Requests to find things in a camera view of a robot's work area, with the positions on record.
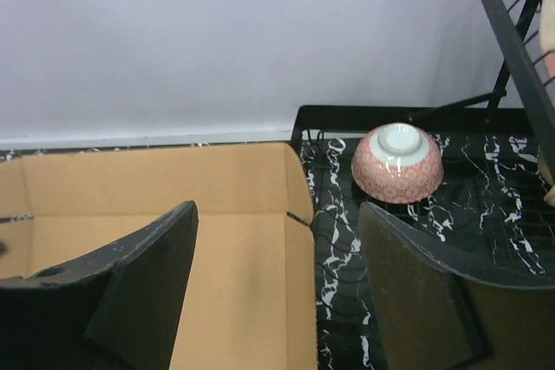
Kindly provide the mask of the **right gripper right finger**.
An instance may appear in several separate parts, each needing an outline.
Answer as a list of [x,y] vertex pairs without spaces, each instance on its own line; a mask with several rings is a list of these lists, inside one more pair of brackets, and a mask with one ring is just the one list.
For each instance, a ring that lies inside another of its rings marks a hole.
[[389,368],[554,367],[553,278],[501,268],[373,203],[358,230]]

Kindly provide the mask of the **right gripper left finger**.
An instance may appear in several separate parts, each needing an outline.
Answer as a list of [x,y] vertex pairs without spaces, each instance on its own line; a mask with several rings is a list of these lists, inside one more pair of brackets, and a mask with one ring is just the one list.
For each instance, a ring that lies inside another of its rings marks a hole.
[[22,233],[3,234],[2,368],[169,368],[198,225],[197,205],[186,201],[30,276]]

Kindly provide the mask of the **brown cardboard box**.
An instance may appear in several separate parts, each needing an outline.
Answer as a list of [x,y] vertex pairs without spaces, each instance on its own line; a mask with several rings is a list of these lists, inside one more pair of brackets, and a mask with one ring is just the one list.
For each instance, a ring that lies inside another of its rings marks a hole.
[[313,204],[284,143],[1,160],[4,369],[314,369]]

